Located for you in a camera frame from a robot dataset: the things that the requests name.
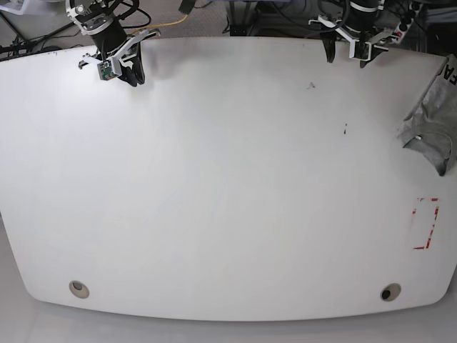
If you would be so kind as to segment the grey T-shirt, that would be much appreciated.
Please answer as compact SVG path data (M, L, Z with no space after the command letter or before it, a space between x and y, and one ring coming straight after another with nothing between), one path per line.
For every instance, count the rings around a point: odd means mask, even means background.
M456 56L439 67L421 97L403 119L397 139L422 154L443 177L456 165Z

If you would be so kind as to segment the white power strip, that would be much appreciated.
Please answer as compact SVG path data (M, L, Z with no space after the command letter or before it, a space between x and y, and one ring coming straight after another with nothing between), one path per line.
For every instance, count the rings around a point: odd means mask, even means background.
M422 10L423 4L418 1L396 1L396 4L399 22L393 30L391 41L393 44L400 44Z

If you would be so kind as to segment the black tripod stand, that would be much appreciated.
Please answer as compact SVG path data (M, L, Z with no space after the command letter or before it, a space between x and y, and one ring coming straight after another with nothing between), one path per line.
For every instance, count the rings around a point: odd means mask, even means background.
M15 43L39 41L71 21L65 13L65 3L54 4L51 14L16 15L1 11L1 46L10 47ZM47 40L40 41L32 51L41 51L50 46L60 49L72 49L94 45L90 36L84 36L75 25L54 34Z

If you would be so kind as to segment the red tape rectangle marking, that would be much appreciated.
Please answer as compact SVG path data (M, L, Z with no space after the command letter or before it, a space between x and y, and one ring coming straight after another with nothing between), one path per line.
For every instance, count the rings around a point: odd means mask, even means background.
M408 246L414 251L430 247L440 208L438 198L417 198L411 215Z

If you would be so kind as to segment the aluminium frame base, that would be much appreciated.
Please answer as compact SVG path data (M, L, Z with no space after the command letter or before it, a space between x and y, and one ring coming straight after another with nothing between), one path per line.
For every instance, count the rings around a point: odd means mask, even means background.
M299 21L312 10L312 1L223 1L229 36L303 38L304 31L284 19L274 9Z

